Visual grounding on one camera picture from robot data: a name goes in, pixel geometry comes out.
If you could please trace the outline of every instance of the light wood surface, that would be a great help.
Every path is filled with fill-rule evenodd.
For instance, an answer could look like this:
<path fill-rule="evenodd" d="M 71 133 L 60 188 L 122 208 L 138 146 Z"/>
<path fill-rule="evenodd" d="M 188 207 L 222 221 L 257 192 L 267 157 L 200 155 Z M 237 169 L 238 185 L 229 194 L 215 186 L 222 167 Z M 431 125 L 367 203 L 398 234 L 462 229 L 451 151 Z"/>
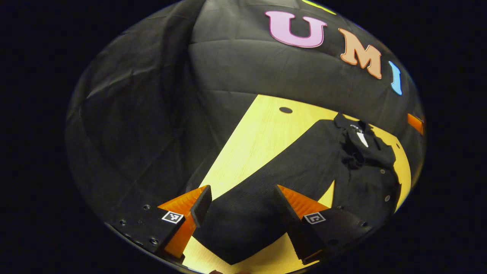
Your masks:
<path fill-rule="evenodd" d="M 290 114 L 279 110 L 290 108 Z M 213 199 L 236 186 L 286 149 L 320 119 L 333 120 L 337 112 L 314 105 L 257 95 L 232 136 L 215 160 L 201 186 L 210 185 Z M 357 120 L 345 115 L 348 119 Z M 394 169 L 401 184 L 401 196 L 397 208 L 405 200 L 411 188 L 411 172 L 397 138 L 372 126 L 374 133 L 392 146 L 396 155 Z M 323 194 L 319 202 L 331 207 L 335 183 Z M 285 274 L 310 266 L 304 266 L 294 252 L 287 234 L 252 257 L 229 265 L 191 238 L 185 251 L 183 264 L 202 273 L 218 270 L 223 274 L 250 271 L 252 274 Z"/>

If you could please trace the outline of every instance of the letter m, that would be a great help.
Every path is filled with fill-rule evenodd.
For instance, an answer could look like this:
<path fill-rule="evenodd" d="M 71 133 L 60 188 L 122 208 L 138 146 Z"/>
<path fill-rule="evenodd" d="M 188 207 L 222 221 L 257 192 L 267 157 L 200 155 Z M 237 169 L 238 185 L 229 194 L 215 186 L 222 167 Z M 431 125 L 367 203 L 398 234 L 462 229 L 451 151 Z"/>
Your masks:
<path fill-rule="evenodd" d="M 355 55 L 357 55 L 360 67 L 365 68 L 365 66 L 369 64 L 367 71 L 377 79 L 381 79 L 380 52 L 371 45 L 368 45 L 367 49 L 364 49 L 362 43 L 360 43 L 357 36 L 353 33 L 342 28 L 339 28 L 338 30 L 345 37 L 345 53 L 341 54 L 341 59 L 351 65 L 357 65 L 357 60 L 355 59 Z"/>

